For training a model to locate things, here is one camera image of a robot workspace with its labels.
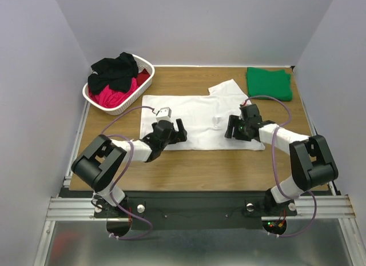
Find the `white t-shirt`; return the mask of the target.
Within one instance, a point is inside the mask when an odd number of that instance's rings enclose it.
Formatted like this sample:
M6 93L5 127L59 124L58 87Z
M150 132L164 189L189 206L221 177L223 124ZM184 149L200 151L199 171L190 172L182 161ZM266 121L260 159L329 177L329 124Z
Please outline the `white t-shirt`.
M224 81L208 89L206 96L142 97L142 105L159 110L169 107L171 119L182 119L188 140L168 145L166 150L264 150L256 141L239 141L224 137L230 115L240 115L239 106L248 96L235 80Z

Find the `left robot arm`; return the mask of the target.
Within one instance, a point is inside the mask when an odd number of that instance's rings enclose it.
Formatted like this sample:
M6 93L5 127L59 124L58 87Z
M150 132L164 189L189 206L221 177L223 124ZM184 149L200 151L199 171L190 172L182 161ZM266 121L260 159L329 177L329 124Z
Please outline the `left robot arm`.
M168 145L188 139L180 118L176 123L160 120L153 123L152 128L151 133L133 141L116 141L100 134L71 165L71 171L106 201L108 211L115 217L127 211L126 194L114 180L120 165L154 161Z

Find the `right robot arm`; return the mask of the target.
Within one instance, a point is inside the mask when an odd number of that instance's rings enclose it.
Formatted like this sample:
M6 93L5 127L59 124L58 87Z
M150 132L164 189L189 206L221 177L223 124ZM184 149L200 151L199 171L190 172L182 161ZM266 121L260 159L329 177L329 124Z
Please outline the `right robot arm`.
M265 192L263 208L275 215L284 205L314 187L334 181L339 176L331 150L324 136L306 136L284 129L273 121L264 121L257 105L241 105L239 116L230 115L225 138L256 140L289 155L290 176Z

